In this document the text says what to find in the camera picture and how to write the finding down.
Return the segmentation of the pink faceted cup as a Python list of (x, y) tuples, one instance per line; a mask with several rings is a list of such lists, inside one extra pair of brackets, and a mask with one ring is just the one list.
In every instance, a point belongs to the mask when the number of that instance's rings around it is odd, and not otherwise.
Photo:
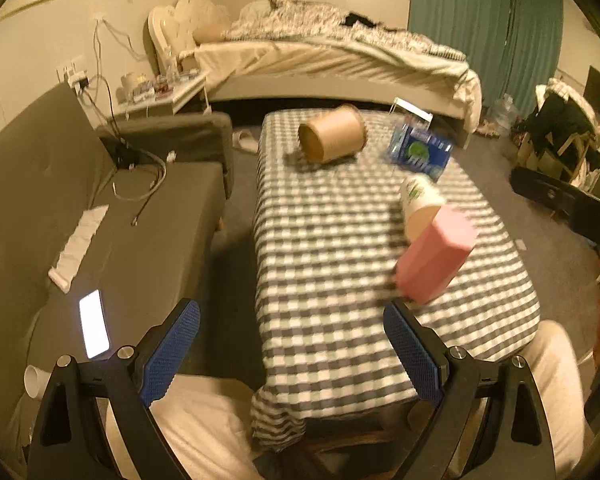
[(475, 248), (477, 237), (461, 211), (443, 206), (396, 262), (396, 289), (415, 304), (436, 299)]

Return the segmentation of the white cup on sofa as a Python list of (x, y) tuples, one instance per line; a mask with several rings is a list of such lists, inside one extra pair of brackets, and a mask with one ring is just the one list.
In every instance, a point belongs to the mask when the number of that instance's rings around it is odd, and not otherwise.
[(23, 385), (26, 393), (33, 400), (43, 399), (46, 387), (50, 381), (50, 372), (28, 365), (23, 373)]

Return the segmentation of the white paper cup with print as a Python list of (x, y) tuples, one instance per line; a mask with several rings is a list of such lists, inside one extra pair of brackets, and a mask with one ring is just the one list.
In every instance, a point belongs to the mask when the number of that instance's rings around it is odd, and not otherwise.
[(404, 234), (409, 243), (430, 226), (446, 200), (426, 174), (410, 174), (400, 187)]

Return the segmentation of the brown cardboard cup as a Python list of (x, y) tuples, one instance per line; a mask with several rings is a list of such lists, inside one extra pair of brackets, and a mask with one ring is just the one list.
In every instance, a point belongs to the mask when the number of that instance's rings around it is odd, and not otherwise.
[(307, 162), (328, 164), (362, 151), (367, 143), (367, 128), (361, 112), (343, 104), (302, 122), (298, 138)]

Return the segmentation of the chair with clothes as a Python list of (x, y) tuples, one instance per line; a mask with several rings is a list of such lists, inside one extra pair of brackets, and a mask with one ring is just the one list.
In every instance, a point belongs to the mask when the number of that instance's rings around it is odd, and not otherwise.
[(518, 166), (542, 172), (583, 190), (600, 169), (600, 125), (592, 106), (569, 84), (550, 78), (535, 87), (532, 112), (517, 122)]

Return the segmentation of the smartphone with lit screen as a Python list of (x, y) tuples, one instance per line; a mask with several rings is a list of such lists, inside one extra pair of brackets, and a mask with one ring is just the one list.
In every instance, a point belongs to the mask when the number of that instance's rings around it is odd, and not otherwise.
[(86, 356), (94, 359), (110, 349), (102, 297), (98, 290), (79, 301), (79, 316)]

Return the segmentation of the large water jug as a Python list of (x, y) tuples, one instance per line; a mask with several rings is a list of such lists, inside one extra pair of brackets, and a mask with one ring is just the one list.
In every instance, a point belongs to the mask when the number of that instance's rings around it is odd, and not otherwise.
[(493, 103), (490, 108), (490, 119), (496, 136), (506, 136), (518, 117), (514, 99), (508, 93)]

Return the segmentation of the white folded paper strip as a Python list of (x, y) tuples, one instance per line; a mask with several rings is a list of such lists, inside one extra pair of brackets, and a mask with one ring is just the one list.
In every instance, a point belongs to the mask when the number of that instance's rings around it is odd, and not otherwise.
[(91, 246), (93, 237), (104, 221), (108, 209), (108, 205), (102, 205), (83, 211), (78, 225), (69, 236), (65, 247), (62, 248), (57, 262), (48, 270), (48, 277), (64, 294), (70, 292), (72, 282), (78, 274), (80, 265)]

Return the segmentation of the green curtain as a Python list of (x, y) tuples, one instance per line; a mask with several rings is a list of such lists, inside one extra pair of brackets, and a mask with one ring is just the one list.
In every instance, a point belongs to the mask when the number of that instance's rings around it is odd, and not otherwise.
[(480, 78), (482, 104), (508, 94), (521, 114), (554, 76), (564, 0), (411, 0), (408, 29), (464, 52)]

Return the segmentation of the black garment on bed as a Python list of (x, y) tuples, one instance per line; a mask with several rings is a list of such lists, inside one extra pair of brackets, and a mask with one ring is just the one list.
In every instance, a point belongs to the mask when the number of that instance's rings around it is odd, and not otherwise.
[(353, 12), (350, 12), (344, 17), (343, 21), (341, 22), (341, 25), (346, 27), (354, 27), (355, 25), (360, 25), (369, 29), (375, 29), (384, 26), (384, 24), (382, 24), (381, 22), (374, 22), (365, 15), (356, 14)]

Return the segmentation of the slipper beside sofa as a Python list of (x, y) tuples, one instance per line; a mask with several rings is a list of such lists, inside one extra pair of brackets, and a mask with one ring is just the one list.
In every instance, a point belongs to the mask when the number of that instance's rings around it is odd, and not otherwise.
[(257, 154), (259, 141), (250, 130), (238, 130), (233, 132), (233, 148), (247, 154)]

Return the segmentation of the patterned quilt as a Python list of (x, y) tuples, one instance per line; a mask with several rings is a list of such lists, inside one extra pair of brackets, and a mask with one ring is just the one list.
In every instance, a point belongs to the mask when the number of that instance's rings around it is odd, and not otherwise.
[(253, 18), (245, 15), (238, 18), (223, 32), (223, 38), (228, 41), (327, 39), (338, 44), (366, 44), (390, 53), (411, 52), (453, 62), (467, 60), (464, 52), (404, 28), (390, 28), (384, 23), (375, 29), (342, 26), (350, 12), (327, 2), (268, 0), (268, 10)]

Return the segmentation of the cream pillow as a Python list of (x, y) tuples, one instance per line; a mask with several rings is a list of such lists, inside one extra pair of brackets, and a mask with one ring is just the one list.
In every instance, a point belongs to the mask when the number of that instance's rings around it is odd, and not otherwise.
[(221, 41), (222, 33), (232, 24), (227, 8), (211, 0), (178, 0), (174, 18), (178, 23), (176, 38), (183, 49)]

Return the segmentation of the wall power strip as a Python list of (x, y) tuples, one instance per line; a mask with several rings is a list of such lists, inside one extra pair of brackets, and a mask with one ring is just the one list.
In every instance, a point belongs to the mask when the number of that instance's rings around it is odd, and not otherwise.
[(88, 86), (86, 69), (76, 61), (70, 61), (56, 67), (56, 76), (59, 82), (64, 82), (79, 96)]

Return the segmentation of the bed with white frame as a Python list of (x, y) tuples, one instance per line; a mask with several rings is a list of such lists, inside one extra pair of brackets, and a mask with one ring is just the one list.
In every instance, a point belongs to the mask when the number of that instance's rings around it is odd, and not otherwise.
[[(466, 133), (478, 126), (481, 84), (467, 60), (390, 53), (327, 39), (228, 41), (223, 34), (221, 41), (183, 49), (176, 38), (175, 4), (156, 6), (148, 15), (158, 66), (163, 72), (173, 67), (203, 70), (209, 96), (216, 102), (288, 98), (391, 104), (401, 98), (458, 120)], [(253, 18), (266, 10), (268, 0), (253, 1), (238, 18)]]

